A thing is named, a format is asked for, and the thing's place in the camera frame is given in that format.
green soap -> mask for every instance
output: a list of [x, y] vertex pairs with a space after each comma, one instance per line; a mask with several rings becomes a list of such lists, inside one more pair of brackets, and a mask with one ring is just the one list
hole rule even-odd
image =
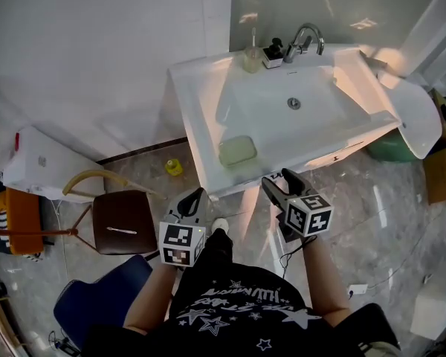
[[219, 144], [220, 163], [225, 167], [255, 158], [258, 152], [249, 136], [236, 136]]

sink basin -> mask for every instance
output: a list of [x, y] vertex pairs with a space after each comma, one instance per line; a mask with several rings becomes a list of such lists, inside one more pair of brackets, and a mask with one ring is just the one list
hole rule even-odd
[[[327, 45], [279, 68], [242, 68], [240, 52], [170, 69], [201, 186], [223, 196], [345, 158], [400, 124], [358, 48]], [[219, 144], [249, 136], [257, 157], [224, 167]]]

white sneaker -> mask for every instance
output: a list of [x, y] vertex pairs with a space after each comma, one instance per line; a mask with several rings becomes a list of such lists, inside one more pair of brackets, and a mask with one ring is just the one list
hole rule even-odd
[[230, 226], [228, 225], [228, 221], [225, 218], [217, 218], [211, 224], [211, 234], [215, 232], [216, 229], [222, 229], [228, 235], [228, 231], [230, 230]]

yellow bottle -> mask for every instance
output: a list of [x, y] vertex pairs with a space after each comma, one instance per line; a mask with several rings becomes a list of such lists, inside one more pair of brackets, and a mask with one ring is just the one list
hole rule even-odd
[[180, 161], [178, 161], [177, 158], [171, 158], [167, 163], [165, 163], [165, 170], [171, 176], [178, 176], [183, 173], [184, 168], [182, 168]]

power outlet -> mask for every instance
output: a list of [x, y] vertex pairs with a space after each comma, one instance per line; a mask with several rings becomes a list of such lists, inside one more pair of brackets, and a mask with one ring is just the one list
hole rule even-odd
[[348, 289], [348, 293], [352, 291], [353, 295], [363, 295], [366, 294], [366, 290], [368, 289], [368, 284], [351, 284]]

